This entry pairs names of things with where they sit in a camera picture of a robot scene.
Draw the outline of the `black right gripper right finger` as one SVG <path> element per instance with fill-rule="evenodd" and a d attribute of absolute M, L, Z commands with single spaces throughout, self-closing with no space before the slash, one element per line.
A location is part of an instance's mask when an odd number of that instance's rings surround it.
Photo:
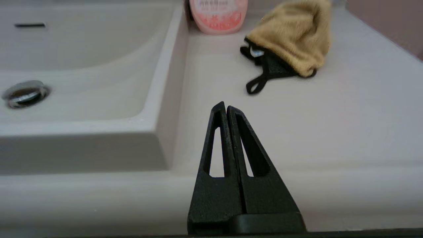
<path fill-rule="evenodd" d="M 293 197 L 245 114 L 227 108 L 245 213 L 299 213 Z"/>

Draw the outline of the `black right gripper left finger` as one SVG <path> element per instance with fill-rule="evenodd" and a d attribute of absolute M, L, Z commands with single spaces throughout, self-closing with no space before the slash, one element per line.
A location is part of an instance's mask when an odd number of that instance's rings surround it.
<path fill-rule="evenodd" d="M 213 142 L 220 130 L 223 177 L 210 175 Z M 202 155 L 187 217 L 189 233 L 240 233 L 243 214 L 238 159 L 227 108 L 223 101 L 211 109 Z"/>

